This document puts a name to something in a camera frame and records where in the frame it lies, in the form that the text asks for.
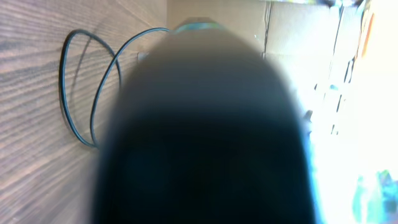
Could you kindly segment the blue Samsung Galaxy smartphone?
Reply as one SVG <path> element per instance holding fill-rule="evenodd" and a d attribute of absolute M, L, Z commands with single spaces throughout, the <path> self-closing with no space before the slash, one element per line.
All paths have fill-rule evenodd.
<path fill-rule="evenodd" d="M 209 17 L 189 17 L 180 23 L 173 31 L 179 33 L 188 30 L 224 29 L 224 27 Z"/>

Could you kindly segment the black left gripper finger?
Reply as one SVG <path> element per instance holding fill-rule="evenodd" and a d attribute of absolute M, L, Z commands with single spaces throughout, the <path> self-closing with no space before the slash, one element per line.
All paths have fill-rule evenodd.
<path fill-rule="evenodd" d="M 314 223 L 307 140 L 279 74 L 221 29 L 169 34 L 102 144 L 93 223 Z"/>

